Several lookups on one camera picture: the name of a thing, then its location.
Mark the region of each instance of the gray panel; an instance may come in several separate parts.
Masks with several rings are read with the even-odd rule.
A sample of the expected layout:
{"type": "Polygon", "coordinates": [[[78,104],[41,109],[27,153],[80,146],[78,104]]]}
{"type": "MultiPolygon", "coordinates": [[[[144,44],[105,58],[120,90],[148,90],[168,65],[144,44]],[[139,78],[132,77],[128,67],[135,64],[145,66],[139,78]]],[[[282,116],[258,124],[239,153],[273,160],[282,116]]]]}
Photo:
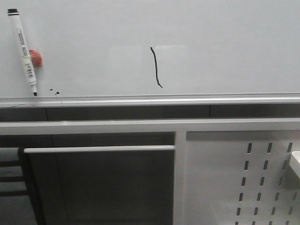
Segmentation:
{"type": "Polygon", "coordinates": [[[171,132],[52,135],[52,138],[54,147],[174,144],[174,133],[171,132]]]}
{"type": "Polygon", "coordinates": [[[174,151],[59,153],[71,225],[171,225],[174,151]]]}
{"type": "Polygon", "coordinates": [[[299,140],[298,131],[188,133],[184,225],[298,225],[299,179],[284,165],[299,140]]]}
{"type": "Polygon", "coordinates": [[[0,109],[0,122],[47,120],[46,109],[0,109]]]}
{"type": "Polygon", "coordinates": [[[300,117],[300,105],[212,105],[210,117],[300,117]]]}
{"type": "Polygon", "coordinates": [[[52,147],[51,135],[0,135],[0,147],[52,147]]]}
{"type": "Polygon", "coordinates": [[[18,177],[23,176],[22,168],[20,166],[9,166],[9,167],[0,167],[0,177],[18,177]]]}
{"type": "Polygon", "coordinates": [[[209,105],[47,108],[53,120],[126,120],[207,118],[209,105]]]}
{"type": "Polygon", "coordinates": [[[42,200],[46,224],[67,225],[68,217],[55,154],[32,154],[29,157],[42,200]]]}
{"type": "Polygon", "coordinates": [[[2,225],[36,225],[35,216],[30,207],[29,196],[0,198],[0,224],[2,225]]]}

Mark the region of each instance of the whiteboard marker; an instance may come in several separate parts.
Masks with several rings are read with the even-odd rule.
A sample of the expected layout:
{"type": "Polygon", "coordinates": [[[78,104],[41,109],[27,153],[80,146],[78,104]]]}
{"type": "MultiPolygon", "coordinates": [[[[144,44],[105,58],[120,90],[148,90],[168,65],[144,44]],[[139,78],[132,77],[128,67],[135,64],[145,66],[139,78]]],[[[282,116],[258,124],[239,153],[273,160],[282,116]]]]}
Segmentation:
{"type": "Polygon", "coordinates": [[[20,19],[20,14],[16,8],[8,9],[7,14],[11,23],[13,35],[15,37],[19,49],[19,53],[21,56],[21,63],[26,76],[26,80],[30,84],[34,96],[37,96],[37,88],[36,88],[37,79],[33,70],[33,65],[31,62],[29,49],[27,47],[27,42],[23,31],[21,19],[20,19]]]}

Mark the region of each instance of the marker label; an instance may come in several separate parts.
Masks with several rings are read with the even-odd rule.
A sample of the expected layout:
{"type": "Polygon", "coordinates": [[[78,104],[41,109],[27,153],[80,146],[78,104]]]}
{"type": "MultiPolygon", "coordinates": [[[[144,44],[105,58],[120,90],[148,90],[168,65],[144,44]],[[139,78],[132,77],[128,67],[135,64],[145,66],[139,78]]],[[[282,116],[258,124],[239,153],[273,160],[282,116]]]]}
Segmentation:
{"type": "Polygon", "coordinates": [[[26,56],[23,56],[22,57],[22,63],[25,67],[25,71],[27,72],[27,76],[28,78],[33,78],[33,67],[32,67],[32,64],[31,64],[31,59],[30,59],[30,56],[26,55],[26,56]]]}
{"type": "Polygon", "coordinates": [[[22,29],[17,29],[17,34],[18,34],[18,37],[19,37],[19,41],[20,41],[23,56],[29,55],[28,50],[27,50],[26,45],[25,45],[25,42],[24,42],[22,29]]]}

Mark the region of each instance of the white surface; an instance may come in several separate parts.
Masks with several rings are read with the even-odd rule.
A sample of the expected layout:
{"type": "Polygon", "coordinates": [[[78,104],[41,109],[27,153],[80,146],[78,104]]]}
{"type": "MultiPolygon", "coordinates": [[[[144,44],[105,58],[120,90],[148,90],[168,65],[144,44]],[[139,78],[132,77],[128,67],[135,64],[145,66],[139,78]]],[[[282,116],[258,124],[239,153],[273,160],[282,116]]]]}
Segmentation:
{"type": "Polygon", "coordinates": [[[8,8],[43,55],[40,97],[300,92],[297,0],[2,0],[1,98],[32,95],[8,8]]]}
{"type": "Polygon", "coordinates": [[[292,152],[290,166],[300,178],[300,151],[292,152]]]}

